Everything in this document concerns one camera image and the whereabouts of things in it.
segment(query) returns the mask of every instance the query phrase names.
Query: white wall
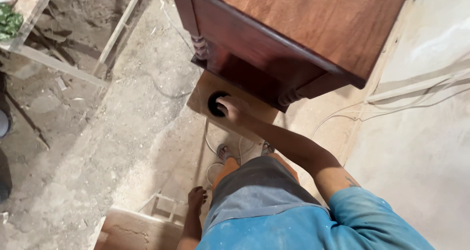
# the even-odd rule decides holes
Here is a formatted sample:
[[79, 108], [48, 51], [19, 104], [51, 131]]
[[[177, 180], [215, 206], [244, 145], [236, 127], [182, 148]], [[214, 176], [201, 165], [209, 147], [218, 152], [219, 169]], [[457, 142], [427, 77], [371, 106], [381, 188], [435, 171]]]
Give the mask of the white wall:
[[378, 91], [470, 67], [470, 0], [415, 0]]
[[[412, 15], [421, 20], [406, 27], [407, 38], [398, 44], [381, 84], [446, 67], [454, 71], [452, 65], [470, 67], [465, 56], [470, 52], [470, 0], [417, 0], [415, 6]], [[423, 100], [423, 93], [368, 110], [406, 106]], [[419, 105], [433, 106], [363, 122], [345, 168], [435, 248], [468, 249], [470, 79], [424, 99], [429, 95], [434, 96]]]

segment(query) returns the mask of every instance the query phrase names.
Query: dusty clothing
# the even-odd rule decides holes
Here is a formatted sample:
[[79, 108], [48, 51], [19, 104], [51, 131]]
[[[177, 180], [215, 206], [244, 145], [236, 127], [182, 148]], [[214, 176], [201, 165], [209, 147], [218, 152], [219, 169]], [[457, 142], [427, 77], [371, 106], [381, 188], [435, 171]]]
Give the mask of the dusty clothing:
[[197, 249], [432, 249], [363, 188], [329, 205], [331, 214], [279, 161], [257, 157], [218, 183]]

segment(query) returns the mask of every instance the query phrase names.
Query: foot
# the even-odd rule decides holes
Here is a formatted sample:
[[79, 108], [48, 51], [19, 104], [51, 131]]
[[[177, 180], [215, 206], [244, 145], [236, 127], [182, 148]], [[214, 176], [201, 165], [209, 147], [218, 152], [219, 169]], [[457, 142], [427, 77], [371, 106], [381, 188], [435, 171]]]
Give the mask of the foot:
[[224, 144], [221, 144], [219, 145], [219, 147], [217, 147], [217, 156], [222, 160], [222, 163], [224, 165], [229, 157], [233, 157], [230, 151], [228, 150], [227, 145], [224, 145]]
[[275, 149], [267, 141], [263, 144], [263, 150], [261, 151], [261, 156], [274, 153]]

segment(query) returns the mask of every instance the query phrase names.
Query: wooden furniture frame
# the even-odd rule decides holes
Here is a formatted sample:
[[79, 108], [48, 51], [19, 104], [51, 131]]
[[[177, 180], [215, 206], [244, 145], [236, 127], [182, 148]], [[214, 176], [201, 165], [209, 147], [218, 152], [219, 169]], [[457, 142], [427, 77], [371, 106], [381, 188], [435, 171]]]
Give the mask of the wooden furniture frame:
[[[318, 97], [348, 84], [364, 88], [405, 0], [312, 0], [305, 16], [293, 16], [289, 26], [283, 25], [283, 19], [289, 17], [279, 12], [276, 1], [297, 5], [296, 0], [175, 3], [183, 27], [192, 37], [194, 63], [285, 112], [289, 104], [305, 97]], [[329, 12], [348, 5], [366, 11], [345, 14], [359, 18], [353, 26], [341, 24], [341, 14]], [[315, 8], [330, 17], [310, 12]], [[336, 24], [329, 25], [329, 20]], [[326, 33], [315, 25], [325, 28]], [[336, 28], [338, 33], [328, 33]], [[330, 49], [329, 42], [338, 36], [354, 39]]]

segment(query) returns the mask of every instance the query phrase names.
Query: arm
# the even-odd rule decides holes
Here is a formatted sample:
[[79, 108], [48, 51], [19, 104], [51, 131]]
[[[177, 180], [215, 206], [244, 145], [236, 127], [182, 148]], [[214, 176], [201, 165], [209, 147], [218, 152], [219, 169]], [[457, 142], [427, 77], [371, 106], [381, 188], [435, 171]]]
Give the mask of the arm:
[[340, 189], [360, 187], [338, 160], [314, 141], [281, 127], [261, 121], [250, 114], [248, 103], [236, 97], [219, 97], [219, 109], [227, 119], [265, 139], [285, 157], [307, 171], [314, 179], [321, 197], [329, 203]]
[[195, 187], [188, 194], [189, 209], [177, 250], [193, 250], [201, 241], [203, 230], [199, 215], [201, 215], [201, 206], [207, 199], [205, 193], [203, 187]]

